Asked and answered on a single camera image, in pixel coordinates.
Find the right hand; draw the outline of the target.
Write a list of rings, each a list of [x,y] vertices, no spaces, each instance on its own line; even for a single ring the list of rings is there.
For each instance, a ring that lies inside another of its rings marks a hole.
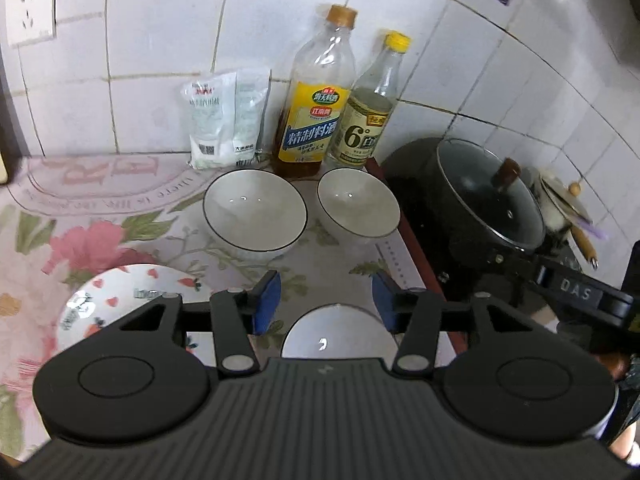
[[[605,354],[596,356],[596,359],[605,366],[614,379],[622,378],[628,368],[629,359],[621,354]],[[624,462],[628,460],[631,450],[634,447],[637,424],[629,425],[610,445],[610,450]]]

